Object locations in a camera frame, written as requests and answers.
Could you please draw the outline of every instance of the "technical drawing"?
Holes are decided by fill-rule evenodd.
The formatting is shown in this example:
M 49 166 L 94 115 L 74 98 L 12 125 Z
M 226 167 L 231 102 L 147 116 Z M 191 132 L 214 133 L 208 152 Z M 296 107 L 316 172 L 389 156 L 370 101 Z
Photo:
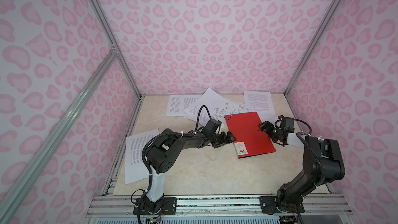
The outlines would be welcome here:
M 211 109 L 211 116 L 216 120 L 226 123 L 224 119 L 225 115 L 251 112 L 251 110 L 252 107 L 248 105 L 217 99 Z
M 226 112 L 227 111 L 227 107 L 223 107 L 222 109 L 216 107 L 216 108 L 214 108 L 214 110 L 217 111 L 217 112 Z

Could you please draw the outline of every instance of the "scattered papers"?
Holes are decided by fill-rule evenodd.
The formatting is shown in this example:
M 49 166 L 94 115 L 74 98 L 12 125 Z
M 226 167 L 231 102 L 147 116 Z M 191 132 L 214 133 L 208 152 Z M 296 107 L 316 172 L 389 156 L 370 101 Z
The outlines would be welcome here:
M 210 110 L 210 115 L 213 119 L 216 119 L 218 121 L 221 121 L 222 123 L 226 124 L 225 115 L 229 114 L 237 114 L 237 113 L 243 113 L 243 112 L 252 112 L 252 106 L 237 103 L 237 102 L 232 102 L 232 101 L 227 101 L 227 100 L 221 100 L 221 99 L 216 99 L 214 101 L 213 107 Z
M 188 117 L 184 109 L 191 106 L 200 95 L 170 95 L 166 117 Z
M 275 122 L 276 114 L 270 92 L 243 91 L 245 104 L 252 106 L 261 122 Z
M 206 107 L 209 109 L 209 111 L 211 111 L 211 108 L 214 105 L 214 101 L 216 99 L 220 99 L 225 101 L 226 99 L 223 98 L 221 95 L 219 95 L 218 93 L 214 92 L 210 87 L 206 90 L 205 93 L 203 93 L 201 95 L 201 97 L 199 97 L 199 99 L 197 99 L 197 101 L 195 101 L 190 107 L 186 108 L 184 110 L 184 112 L 186 114 L 188 114 L 189 119 L 192 119 L 194 121 L 196 121 L 198 113 L 199 113 L 199 109 L 201 106 L 206 105 Z M 199 123 L 202 126 L 205 126 L 207 124 L 207 122 L 210 120 L 206 109 L 203 108 L 199 117 Z
M 149 176 L 148 169 L 142 161 L 142 149 L 151 138 L 157 135 L 159 135 L 159 129 L 126 138 L 125 184 L 140 181 Z

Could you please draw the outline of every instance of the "black mounting plate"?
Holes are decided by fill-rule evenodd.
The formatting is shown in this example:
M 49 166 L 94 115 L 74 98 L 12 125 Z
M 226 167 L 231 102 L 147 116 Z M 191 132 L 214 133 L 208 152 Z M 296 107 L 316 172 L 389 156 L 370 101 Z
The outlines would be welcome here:
M 280 212 L 277 208 L 274 208 L 274 204 L 275 204 L 275 198 L 274 197 L 259 197 L 260 199 L 260 207 L 261 207 L 261 211 L 263 212 L 263 214 L 269 214 L 269 212 L 273 212 L 273 213 L 282 213 Z M 300 213 L 304 213 L 304 206 L 302 205 L 302 203 L 300 204 L 300 207 L 298 208 L 298 210 L 300 211 Z
M 177 208 L 177 198 L 176 197 L 164 197 L 162 200 L 164 204 L 164 213 L 163 214 L 176 214 Z M 137 215 L 137 205 L 134 206 L 133 214 Z M 141 215 L 151 215 L 151 213 L 146 209 L 141 209 Z

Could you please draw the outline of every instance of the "red folder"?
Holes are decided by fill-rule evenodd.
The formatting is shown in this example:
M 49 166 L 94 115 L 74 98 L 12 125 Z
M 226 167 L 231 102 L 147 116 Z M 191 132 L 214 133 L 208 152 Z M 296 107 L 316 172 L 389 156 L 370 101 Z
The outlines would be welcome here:
M 236 138 L 235 149 L 238 158 L 276 152 L 271 139 L 262 132 L 257 112 L 246 112 L 225 116 L 229 131 Z

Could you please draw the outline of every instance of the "pink leopard print wall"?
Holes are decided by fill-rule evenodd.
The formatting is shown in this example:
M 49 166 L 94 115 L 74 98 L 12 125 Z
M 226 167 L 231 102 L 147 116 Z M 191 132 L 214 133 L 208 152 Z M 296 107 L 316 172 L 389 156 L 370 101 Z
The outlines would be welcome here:
M 109 50 L 87 0 L 0 0 L 0 201 Z
M 344 0 L 288 99 L 339 141 L 346 176 L 333 186 L 358 224 L 398 220 L 397 12 L 397 0 Z
M 99 0 L 141 93 L 284 92 L 331 0 Z
M 115 61 L 11 223 L 82 221 L 102 191 L 135 102 Z

